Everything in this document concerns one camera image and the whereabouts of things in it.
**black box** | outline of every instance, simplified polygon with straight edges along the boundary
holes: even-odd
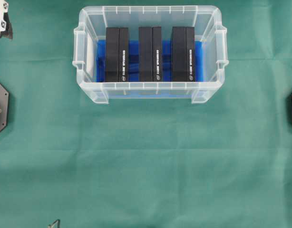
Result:
[[[186,28],[173,27],[172,31],[172,81],[186,81]]]
[[[186,80],[195,82],[195,28],[186,27]]]
[[[118,81],[128,82],[128,56],[129,56],[129,32],[128,28],[119,28],[119,59],[118,59]]]
[[[152,82],[152,28],[139,27],[139,81]]]
[[[162,30],[161,27],[152,27],[152,63],[153,81],[163,81],[162,69]]]
[[[105,82],[118,81],[118,28],[106,28]]]

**green fabric surface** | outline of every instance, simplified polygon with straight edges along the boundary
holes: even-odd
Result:
[[[9,1],[0,227],[292,228],[292,0]],[[205,104],[110,100],[76,83],[92,5],[216,5],[225,84]]]

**clear plastic storage bin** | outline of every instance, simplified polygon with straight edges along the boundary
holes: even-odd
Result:
[[[128,27],[129,39],[138,40],[140,26],[161,26],[162,40],[170,40],[173,26],[194,27],[195,40],[202,45],[202,81],[97,82],[97,48],[106,38],[106,27]],[[229,63],[226,32],[215,6],[85,7],[74,29],[77,83],[97,104],[115,98],[189,98],[192,103],[204,103],[224,83],[224,67]]]

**blue plastic lining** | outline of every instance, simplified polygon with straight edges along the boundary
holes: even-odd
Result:
[[[171,42],[164,40],[162,42],[163,51],[163,81],[171,81]],[[97,77],[96,82],[105,80],[105,40],[99,40],[97,43]],[[195,42],[195,78],[196,82],[203,82],[203,64],[202,64],[202,43]],[[129,81],[138,82],[138,41],[129,42]]]

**green cloth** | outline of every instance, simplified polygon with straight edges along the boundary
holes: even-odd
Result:
[[[9,1],[0,227],[292,228],[292,0]],[[206,103],[110,100],[76,83],[91,5],[216,5],[225,84]]]

